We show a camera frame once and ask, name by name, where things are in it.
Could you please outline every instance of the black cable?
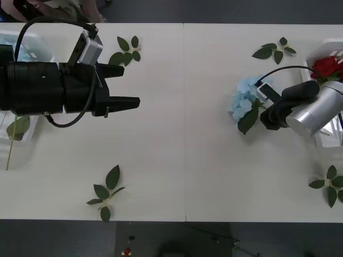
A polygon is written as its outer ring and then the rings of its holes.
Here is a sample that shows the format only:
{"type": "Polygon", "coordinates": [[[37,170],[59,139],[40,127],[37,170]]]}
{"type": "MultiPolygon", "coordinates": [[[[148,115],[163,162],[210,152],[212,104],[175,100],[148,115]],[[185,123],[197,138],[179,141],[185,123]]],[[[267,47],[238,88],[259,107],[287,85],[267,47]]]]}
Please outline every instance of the black cable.
{"type": "Polygon", "coordinates": [[[306,70],[312,71],[312,72],[314,72],[315,74],[317,74],[318,77],[319,77],[320,79],[322,79],[323,81],[325,81],[324,78],[322,77],[322,75],[321,75],[318,71],[316,71],[316,70],[314,70],[314,69],[312,69],[312,68],[306,67],[306,66],[293,65],[293,66],[281,67],[281,68],[278,68],[278,69],[276,69],[276,70],[273,70],[273,71],[267,73],[267,74],[264,75],[262,78],[260,78],[260,79],[256,82],[255,85],[256,85],[256,86],[262,85],[262,80],[263,80],[263,79],[265,79],[266,77],[268,77],[269,75],[271,75],[271,74],[273,74],[273,73],[275,73],[275,72],[277,72],[277,71],[281,71],[281,70],[285,70],[285,69],[293,69],[293,68],[306,69],[306,70]]]}
{"type": "Polygon", "coordinates": [[[338,113],[338,119],[339,119],[339,123],[341,124],[341,128],[343,130],[343,118],[342,118],[342,114],[341,113],[338,113]]]}
{"type": "Polygon", "coordinates": [[[261,257],[261,255],[260,255],[259,253],[254,254],[254,253],[252,253],[252,252],[249,252],[247,249],[240,248],[240,247],[238,247],[238,246],[234,246],[233,249],[239,250],[239,251],[241,251],[241,252],[243,252],[243,253],[245,253],[245,254],[251,256],[251,257],[261,257]]]}
{"type": "Polygon", "coordinates": [[[74,22],[74,21],[69,21],[67,19],[62,19],[62,18],[51,18],[51,17],[37,17],[34,18],[32,20],[30,20],[28,23],[26,23],[23,28],[21,29],[18,39],[17,39],[17,44],[16,44],[16,50],[14,51],[14,60],[17,61],[18,60],[18,56],[19,56],[19,50],[20,50],[20,45],[21,42],[23,41],[24,35],[27,31],[28,28],[30,28],[31,25],[37,23],[37,22],[51,22],[51,21],[55,21],[55,22],[60,22],[60,23],[66,23],[66,24],[72,24],[75,26],[79,26],[82,27],[90,32],[95,32],[96,28],[94,25],[90,25],[87,23],[79,23],[79,22],[74,22]]]}
{"type": "Polygon", "coordinates": [[[194,226],[194,225],[191,225],[191,224],[188,224],[188,223],[185,223],[185,222],[182,222],[182,223],[180,223],[180,224],[182,224],[182,225],[184,225],[184,226],[187,226],[187,227],[189,227],[189,228],[191,228],[191,229],[197,230],[197,231],[199,231],[199,232],[202,232],[202,233],[206,233],[206,234],[212,235],[212,236],[214,236],[214,237],[221,237],[221,238],[230,239],[230,240],[232,240],[234,243],[238,243],[238,242],[239,242],[239,240],[236,239],[236,238],[229,237],[229,236],[225,236],[225,235],[221,235],[221,234],[217,234],[217,233],[213,233],[213,232],[211,232],[211,231],[208,231],[208,230],[199,228],[199,227],[197,227],[197,226],[194,226]]]}
{"type": "Polygon", "coordinates": [[[94,91],[95,91],[95,82],[96,82],[96,69],[94,67],[94,72],[93,72],[93,78],[92,78],[92,85],[91,85],[91,89],[90,89],[90,94],[88,95],[88,99],[87,102],[83,108],[83,110],[80,112],[80,114],[71,122],[67,123],[67,124],[57,124],[55,123],[54,119],[52,118],[52,116],[50,114],[44,114],[44,116],[46,117],[46,119],[53,124],[55,127],[70,127],[72,125],[74,125],[76,122],[78,122],[82,116],[85,114],[85,112],[89,109],[91,102],[92,102],[92,98],[94,95],[94,91]]]}

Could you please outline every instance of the white table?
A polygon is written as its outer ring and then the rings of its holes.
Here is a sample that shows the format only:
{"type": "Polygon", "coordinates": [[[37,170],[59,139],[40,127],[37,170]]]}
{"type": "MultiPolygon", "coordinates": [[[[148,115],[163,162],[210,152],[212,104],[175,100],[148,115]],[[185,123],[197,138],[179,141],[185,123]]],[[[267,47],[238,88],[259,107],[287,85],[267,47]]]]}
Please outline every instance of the white table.
{"type": "MultiPolygon", "coordinates": [[[[299,65],[322,39],[342,38],[342,28],[185,25],[188,221],[343,222],[343,204],[331,209],[323,190],[308,186],[332,163],[319,161],[290,129],[259,124],[244,136],[226,112],[241,78],[278,67],[272,58],[251,57],[260,46],[284,36],[299,54],[279,66],[299,65]]],[[[301,82],[298,69],[271,78],[280,93],[301,82]]],[[[343,174],[342,162],[334,164],[343,174]]]]}
{"type": "MultiPolygon", "coordinates": [[[[308,187],[331,163],[320,161],[290,130],[267,131],[259,124],[243,136],[226,112],[241,78],[277,67],[272,59],[251,58],[259,46],[284,36],[299,54],[280,66],[299,64],[319,40],[343,37],[343,26],[98,28],[104,63],[119,49],[116,36],[140,38],[141,62],[107,82],[112,95],[139,96],[141,106],[108,119],[88,114],[67,129],[42,119],[31,160],[0,172],[0,218],[99,220],[85,202],[95,196],[93,184],[103,183],[119,164],[126,189],[111,201],[113,220],[343,222],[343,205],[330,209],[322,190],[308,187]]],[[[59,53],[57,61],[65,61],[81,30],[39,24],[30,31],[43,35],[59,53]]],[[[278,90],[301,81],[299,70],[272,78],[278,90]]]]}
{"type": "MultiPolygon", "coordinates": [[[[0,172],[0,218],[100,220],[97,207],[86,202],[96,197],[93,184],[105,184],[119,164],[126,189],[111,200],[114,219],[184,221],[183,25],[98,28],[104,45],[100,63],[120,50],[117,36],[139,37],[140,63],[132,62],[123,77],[107,84],[111,95],[139,96],[140,107],[107,119],[86,114],[64,129],[42,118],[32,159],[20,169],[0,172]]],[[[28,31],[48,40],[57,61],[67,61],[82,29],[37,24],[28,31]]],[[[54,117],[66,123],[74,115],[54,117]]]]}

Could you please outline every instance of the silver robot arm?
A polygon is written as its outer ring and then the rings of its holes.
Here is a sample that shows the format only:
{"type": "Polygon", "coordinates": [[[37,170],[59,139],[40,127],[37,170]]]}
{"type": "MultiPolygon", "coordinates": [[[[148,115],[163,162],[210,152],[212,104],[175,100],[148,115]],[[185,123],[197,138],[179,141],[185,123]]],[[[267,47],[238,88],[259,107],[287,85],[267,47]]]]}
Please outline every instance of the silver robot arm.
{"type": "Polygon", "coordinates": [[[286,117],[287,125],[298,135],[310,138],[343,110],[343,84],[324,83],[315,99],[302,104],[286,117]]]}

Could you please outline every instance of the flower stem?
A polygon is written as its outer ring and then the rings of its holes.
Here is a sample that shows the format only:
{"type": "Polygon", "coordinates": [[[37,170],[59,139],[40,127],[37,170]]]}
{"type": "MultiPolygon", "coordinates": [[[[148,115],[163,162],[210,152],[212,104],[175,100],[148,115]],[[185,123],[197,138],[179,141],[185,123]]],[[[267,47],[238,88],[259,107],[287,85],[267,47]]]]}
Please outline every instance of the flower stem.
{"type": "Polygon", "coordinates": [[[9,158],[7,159],[7,166],[6,170],[9,170],[9,165],[10,165],[10,158],[11,158],[11,153],[12,153],[12,147],[13,147],[13,141],[14,141],[14,136],[16,135],[16,128],[17,128],[17,115],[14,118],[14,128],[13,128],[13,133],[12,133],[12,138],[11,138],[11,147],[10,147],[10,152],[9,152],[9,158]]]}

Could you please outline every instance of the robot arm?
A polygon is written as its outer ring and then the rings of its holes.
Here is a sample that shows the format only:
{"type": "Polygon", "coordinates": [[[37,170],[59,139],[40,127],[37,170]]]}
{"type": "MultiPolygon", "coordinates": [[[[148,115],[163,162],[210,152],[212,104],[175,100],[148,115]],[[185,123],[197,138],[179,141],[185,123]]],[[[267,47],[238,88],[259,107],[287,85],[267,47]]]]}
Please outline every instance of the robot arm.
{"type": "Polygon", "coordinates": [[[16,50],[0,46],[0,110],[11,110],[18,116],[44,114],[57,127],[76,123],[85,112],[107,118],[110,112],[139,107],[138,97],[110,96],[105,78],[120,77],[124,68],[97,62],[103,45],[94,25],[85,28],[67,63],[17,62],[24,33],[37,18],[20,32],[16,50]],[[50,114],[79,112],[76,120],[56,124],[50,114]]]}
{"type": "MultiPolygon", "coordinates": [[[[261,85],[259,90],[268,93],[261,85]]],[[[343,110],[343,84],[336,81],[324,83],[319,90],[315,81],[306,81],[286,88],[282,95],[261,114],[268,130],[290,127],[298,135],[310,138],[343,110]]]]}

